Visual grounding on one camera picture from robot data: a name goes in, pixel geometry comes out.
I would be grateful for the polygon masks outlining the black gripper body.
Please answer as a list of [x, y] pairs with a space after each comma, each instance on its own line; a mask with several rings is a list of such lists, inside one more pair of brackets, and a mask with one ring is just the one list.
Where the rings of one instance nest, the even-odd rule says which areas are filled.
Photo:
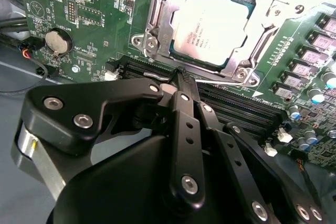
[[203, 154], [206, 198], [189, 215], [176, 215], [166, 190], [171, 145], [147, 137], [76, 175], [62, 190], [52, 223], [246, 223], [220, 160]]

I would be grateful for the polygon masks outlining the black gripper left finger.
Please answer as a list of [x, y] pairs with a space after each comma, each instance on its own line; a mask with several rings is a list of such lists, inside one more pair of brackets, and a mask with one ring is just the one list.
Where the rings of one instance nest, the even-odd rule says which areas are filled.
[[22, 130], [65, 155], [79, 157], [117, 135], [151, 129], [173, 141], [171, 196], [186, 208], [205, 200], [200, 102], [196, 81], [175, 69], [166, 83], [148, 78], [40, 86], [25, 96]]

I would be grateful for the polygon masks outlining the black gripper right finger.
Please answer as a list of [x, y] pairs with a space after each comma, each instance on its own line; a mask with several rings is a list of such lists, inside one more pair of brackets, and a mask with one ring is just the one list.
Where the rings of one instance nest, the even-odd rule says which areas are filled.
[[326, 223], [314, 200], [278, 166], [240, 126], [221, 126], [214, 110], [200, 100], [196, 81], [183, 76], [183, 87], [197, 105], [202, 142], [213, 151], [216, 169], [223, 169], [242, 223]]

